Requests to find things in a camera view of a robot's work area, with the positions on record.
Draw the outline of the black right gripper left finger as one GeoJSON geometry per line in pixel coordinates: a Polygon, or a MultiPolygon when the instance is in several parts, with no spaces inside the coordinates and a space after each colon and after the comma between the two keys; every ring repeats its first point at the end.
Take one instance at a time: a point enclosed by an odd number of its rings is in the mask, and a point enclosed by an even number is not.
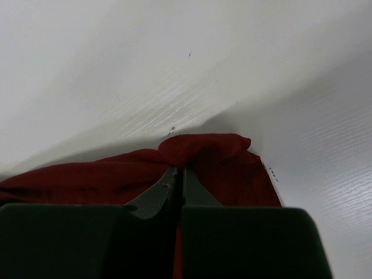
{"type": "Polygon", "coordinates": [[[140,220],[153,219],[171,200],[177,185],[177,176],[178,168],[170,166],[154,185],[125,204],[123,206],[124,212],[140,220]]]}

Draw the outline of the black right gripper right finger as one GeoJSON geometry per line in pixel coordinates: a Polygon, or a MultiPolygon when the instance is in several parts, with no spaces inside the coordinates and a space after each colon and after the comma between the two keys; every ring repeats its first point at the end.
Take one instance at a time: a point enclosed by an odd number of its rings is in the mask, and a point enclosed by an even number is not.
{"type": "Polygon", "coordinates": [[[186,206],[222,206],[202,185],[191,167],[183,171],[183,202],[186,206]]]}

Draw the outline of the dark red t-shirt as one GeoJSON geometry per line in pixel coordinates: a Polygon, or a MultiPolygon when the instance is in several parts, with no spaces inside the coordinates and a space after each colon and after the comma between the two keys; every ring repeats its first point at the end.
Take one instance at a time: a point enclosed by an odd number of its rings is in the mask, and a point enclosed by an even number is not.
{"type": "Polygon", "coordinates": [[[184,134],[157,149],[32,170],[1,182],[2,278],[181,278],[183,171],[223,205],[280,206],[249,138],[184,134]],[[171,200],[150,220],[123,206],[178,168],[171,200]]]}

